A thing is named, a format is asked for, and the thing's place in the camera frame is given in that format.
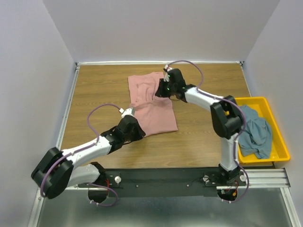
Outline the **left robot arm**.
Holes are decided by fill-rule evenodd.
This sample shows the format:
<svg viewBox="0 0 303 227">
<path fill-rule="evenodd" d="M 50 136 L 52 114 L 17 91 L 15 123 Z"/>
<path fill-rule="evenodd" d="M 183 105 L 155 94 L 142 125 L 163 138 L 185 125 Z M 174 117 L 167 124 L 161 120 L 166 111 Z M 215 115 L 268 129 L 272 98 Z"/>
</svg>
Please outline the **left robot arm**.
<svg viewBox="0 0 303 227">
<path fill-rule="evenodd" d="M 31 178 L 40 188 L 40 195 L 53 199 L 68 186 L 73 171 L 82 164 L 108 155 L 128 142 L 143 139 L 145 132 L 137 119 L 124 116 L 118 125 L 97 134 L 96 138 L 74 148 L 60 151 L 53 147 L 47 151 L 35 167 Z"/>
</svg>

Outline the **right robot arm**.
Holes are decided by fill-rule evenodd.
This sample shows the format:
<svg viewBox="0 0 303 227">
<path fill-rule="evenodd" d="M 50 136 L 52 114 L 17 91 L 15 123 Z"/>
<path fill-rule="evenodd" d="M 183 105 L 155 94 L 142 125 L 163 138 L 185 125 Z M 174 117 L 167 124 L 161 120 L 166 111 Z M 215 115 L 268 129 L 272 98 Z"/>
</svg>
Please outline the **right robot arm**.
<svg viewBox="0 0 303 227">
<path fill-rule="evenodd" d="M 216 96 L 202 91 L 197 86 L 186 84 L 179 69 L 164 68 L 157 97 L 175 96 L 185 103 L 195 104 L 211 113 L 215 133 L 221 138 L 221 161 L 218 181 L 229 185 L 240 174 L 238 162 L 238 137 L 245 126 L 244 114 L 232 96 Z"/>
</svg>

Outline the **pink t shirt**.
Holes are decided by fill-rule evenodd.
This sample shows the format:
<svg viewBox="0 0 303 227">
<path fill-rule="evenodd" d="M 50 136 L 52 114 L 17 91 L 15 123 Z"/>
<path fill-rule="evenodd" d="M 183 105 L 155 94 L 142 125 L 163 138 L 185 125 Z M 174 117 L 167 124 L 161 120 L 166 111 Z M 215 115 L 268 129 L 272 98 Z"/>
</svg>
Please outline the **pink t shirt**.
<svg viewBox="0 0 303 227">
<path fill-rule="evenodd" d="M 178 130 L 172 101 L 155 95 L 162 78 L 162 72 L 128 77 L 130 106 L 146 137 Z"/>
</svg>

